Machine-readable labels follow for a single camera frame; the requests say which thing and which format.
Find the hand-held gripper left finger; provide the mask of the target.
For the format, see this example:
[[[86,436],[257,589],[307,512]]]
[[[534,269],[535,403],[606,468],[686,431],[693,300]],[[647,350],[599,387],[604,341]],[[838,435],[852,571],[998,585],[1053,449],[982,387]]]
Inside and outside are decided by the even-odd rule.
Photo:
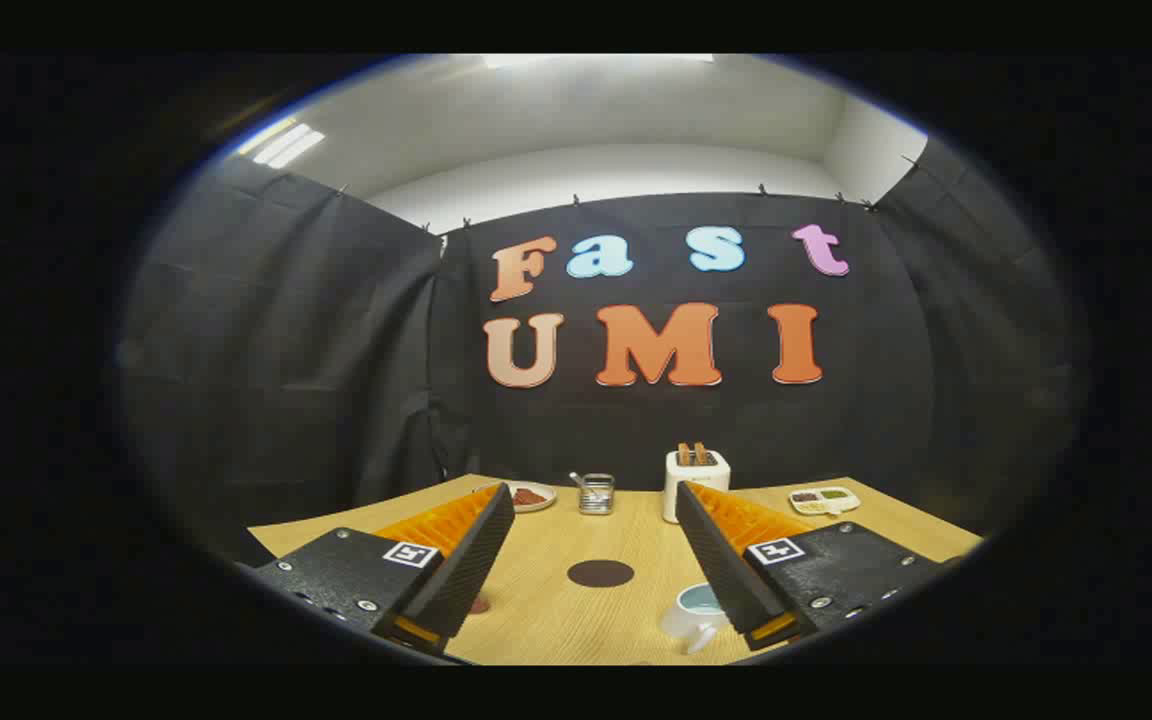
[[[347,632],[440,657],[515,518],[511,488],[488,484],[380,530],[329,529],[253,577]]]

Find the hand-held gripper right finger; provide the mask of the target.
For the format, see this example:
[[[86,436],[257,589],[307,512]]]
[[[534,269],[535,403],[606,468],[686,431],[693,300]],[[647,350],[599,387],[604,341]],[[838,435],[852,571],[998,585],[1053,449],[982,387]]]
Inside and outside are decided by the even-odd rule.
[[[943,562],[855,521],[810,528],[785,511],[685,480],[676,518],[749,650],[832,632],[929,585]]]

